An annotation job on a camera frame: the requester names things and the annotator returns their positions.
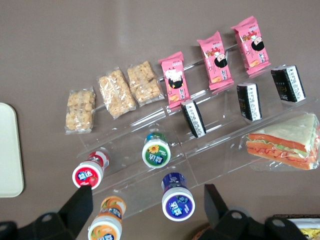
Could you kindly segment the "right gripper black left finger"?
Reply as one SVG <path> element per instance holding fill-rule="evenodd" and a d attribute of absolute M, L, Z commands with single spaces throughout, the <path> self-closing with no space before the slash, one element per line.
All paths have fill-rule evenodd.
<path fill-rule="evenodd" d="M 80 187 L 57 212 L 48 212 L 31 223 L 32 240 L 74 240 L 93 211 L 92 187 Z"/>

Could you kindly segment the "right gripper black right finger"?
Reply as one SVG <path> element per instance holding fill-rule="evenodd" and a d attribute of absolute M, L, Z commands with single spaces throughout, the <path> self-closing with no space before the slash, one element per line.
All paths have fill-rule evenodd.
<path fill-rule="evenodd" d="M 205 240 L 251 240 L 249 217 L 238 209 L 229 209 L 214 184 L 204 186 L 204 210 L 210 228 Z"/>

